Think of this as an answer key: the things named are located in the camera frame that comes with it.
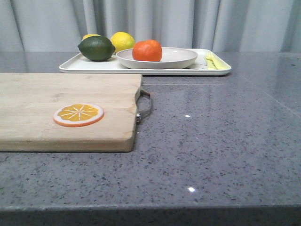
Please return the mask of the beige round plate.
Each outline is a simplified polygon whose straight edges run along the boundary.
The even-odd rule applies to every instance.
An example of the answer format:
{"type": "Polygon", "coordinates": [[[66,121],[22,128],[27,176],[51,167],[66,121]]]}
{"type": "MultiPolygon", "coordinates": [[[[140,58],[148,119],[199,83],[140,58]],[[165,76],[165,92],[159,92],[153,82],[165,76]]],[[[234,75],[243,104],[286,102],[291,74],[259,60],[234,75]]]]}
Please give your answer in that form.
{"type": "Polygon", "coordinates": [[[160,61],[138,61],[132,56],[132,49],[120,51],[116,54],[117,60],[130,69],[184,69],[192,65],[198,54],[183,48],[162,48],[160,61]]]}

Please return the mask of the orange mandarin fruit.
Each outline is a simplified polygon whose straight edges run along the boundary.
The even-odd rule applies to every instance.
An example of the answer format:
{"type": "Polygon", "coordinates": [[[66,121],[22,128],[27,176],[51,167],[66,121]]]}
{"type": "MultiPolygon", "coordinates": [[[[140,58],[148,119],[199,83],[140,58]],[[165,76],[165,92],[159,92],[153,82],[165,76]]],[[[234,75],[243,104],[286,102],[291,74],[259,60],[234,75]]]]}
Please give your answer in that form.
{"type": "Polygon", "coordinates": [[[162,59],[162,46],[156,40],[137,42],[132,50],[132,57],[138,61],[159,62],[162,59]]]}

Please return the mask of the white rectangular tray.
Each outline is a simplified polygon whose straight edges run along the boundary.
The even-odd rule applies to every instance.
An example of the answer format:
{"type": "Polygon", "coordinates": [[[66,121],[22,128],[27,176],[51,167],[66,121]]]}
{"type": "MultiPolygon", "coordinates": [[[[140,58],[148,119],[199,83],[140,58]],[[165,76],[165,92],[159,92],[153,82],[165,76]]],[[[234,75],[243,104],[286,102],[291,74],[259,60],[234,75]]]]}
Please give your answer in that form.
{"type": "Polygon", "coordinates": [[[59,66],[64,73],[137,73],[142,75],[196,75],[196,76],[221,76],[228,74],[232,68],[229,64],[227,70],[208,70],[205,61],[206,53],[213,53],[207,49],[188,48],[198,54],[195,62],[184,69],[130,69],[123,66],[116,58],[111,57],[104,62],[93,62],[84,57],[81,53],[67,60],[59,66]]]}

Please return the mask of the orange slice toy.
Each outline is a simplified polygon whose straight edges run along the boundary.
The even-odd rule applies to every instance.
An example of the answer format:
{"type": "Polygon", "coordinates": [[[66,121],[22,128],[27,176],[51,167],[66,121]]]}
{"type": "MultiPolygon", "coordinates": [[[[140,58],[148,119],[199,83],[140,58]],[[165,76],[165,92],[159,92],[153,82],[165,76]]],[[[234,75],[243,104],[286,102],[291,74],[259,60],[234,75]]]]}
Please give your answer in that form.
{"type": "Polygon", "coordinates": [[[79,103],[64,106],[53,114],[56,124],[65,127],[83,127],[100,121],[104,110],[98,105],[79,103]]]}

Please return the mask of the yellow lemon right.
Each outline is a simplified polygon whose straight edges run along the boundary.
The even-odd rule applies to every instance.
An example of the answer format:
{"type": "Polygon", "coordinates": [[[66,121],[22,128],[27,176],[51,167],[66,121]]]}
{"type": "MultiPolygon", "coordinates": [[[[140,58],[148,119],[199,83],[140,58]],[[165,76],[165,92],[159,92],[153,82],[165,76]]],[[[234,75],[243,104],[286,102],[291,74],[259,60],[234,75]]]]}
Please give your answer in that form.
{"type": "Polygon", "coordinates": [[[115,47],[115,52],[133,48],[135,45],[135,39],[126,32],[116,32],[111,37],[111,42],[115,47]]]}

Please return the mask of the yellow-green plastic fork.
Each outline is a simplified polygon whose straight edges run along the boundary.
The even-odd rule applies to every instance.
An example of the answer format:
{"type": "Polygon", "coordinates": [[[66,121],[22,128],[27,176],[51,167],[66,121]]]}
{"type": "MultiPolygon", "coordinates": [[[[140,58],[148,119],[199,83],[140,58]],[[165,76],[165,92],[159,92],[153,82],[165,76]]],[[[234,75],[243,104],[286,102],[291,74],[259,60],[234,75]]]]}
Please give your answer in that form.
{"type": "Polygon", "coordinates": [[[206,53],[205,61],[206,61],[208,70],[217,70],[217,67],[215,66],[215,63],[213,61],[212,53],[209,53],[209,52],[206,53]]]}

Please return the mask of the yellow-green plastic knife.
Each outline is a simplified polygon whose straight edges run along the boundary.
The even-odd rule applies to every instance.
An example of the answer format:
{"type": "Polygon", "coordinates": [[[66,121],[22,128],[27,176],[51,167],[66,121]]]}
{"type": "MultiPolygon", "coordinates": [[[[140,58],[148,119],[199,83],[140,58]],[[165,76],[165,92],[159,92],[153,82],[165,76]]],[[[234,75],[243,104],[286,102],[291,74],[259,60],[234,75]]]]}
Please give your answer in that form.
{"type": "Polygon", "coordinates": [[[223,60],[221,60],[216,54],[212,53],[211,59],[218,70],[227,70],[229,68],[229,66],[223,60]]]}

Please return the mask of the green lime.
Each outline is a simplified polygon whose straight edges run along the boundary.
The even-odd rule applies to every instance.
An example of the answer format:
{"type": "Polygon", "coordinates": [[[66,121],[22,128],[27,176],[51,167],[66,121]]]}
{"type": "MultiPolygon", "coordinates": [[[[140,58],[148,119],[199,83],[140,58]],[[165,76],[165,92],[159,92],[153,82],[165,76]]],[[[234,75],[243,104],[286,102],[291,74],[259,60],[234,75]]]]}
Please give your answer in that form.
{"type": "Polygon", "coordinates": [[[106,61],[115,52],[112,42],[104,36],[91,36],[81,41],[79,51],[91,61],[106,61]]]}

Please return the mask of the yellow lemon behind lime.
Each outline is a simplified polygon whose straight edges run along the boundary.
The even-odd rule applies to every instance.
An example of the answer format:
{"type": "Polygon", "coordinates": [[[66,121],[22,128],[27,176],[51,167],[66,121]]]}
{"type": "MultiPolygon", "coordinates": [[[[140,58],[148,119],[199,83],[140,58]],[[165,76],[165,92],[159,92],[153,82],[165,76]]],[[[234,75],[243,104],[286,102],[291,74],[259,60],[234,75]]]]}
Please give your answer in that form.
{"type": "Polygon", "coordinates": [[[99,34],[86,34],[86,35],[84,35],[83,37],[82,37],[82,40],[85,40],[85,39],[87,39],[87,38],[89,38],[89,37],[94,37],[94,36],[100,36],[99,34]]]}

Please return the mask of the wooden cutting board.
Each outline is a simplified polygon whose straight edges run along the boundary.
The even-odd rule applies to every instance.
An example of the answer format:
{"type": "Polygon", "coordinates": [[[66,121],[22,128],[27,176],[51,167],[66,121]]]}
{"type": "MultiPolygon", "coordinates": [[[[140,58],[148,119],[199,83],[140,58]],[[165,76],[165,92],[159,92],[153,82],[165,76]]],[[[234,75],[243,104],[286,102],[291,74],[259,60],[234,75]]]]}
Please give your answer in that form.
{"type": "Polygon", "coordinates": [[[0,149],[129,152],[141,87],[139,74],[2,73],[0,149]],[[103,118],[83,127],[55,123],[55,111],[79,103],[103,108],[103,118]]]}

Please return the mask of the grey curtain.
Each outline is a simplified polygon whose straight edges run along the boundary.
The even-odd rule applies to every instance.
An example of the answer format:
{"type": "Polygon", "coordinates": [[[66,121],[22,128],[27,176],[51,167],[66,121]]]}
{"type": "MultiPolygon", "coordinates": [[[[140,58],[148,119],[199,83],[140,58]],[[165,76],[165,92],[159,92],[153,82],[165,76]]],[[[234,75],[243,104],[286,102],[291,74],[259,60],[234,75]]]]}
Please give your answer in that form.
{"type": "Polygon", "coordinates": [[[300,52],[298,0],[3,0],[0,49],[72,52],[82,37],[118,31],[136,41],[215,52],[300,52]]]}

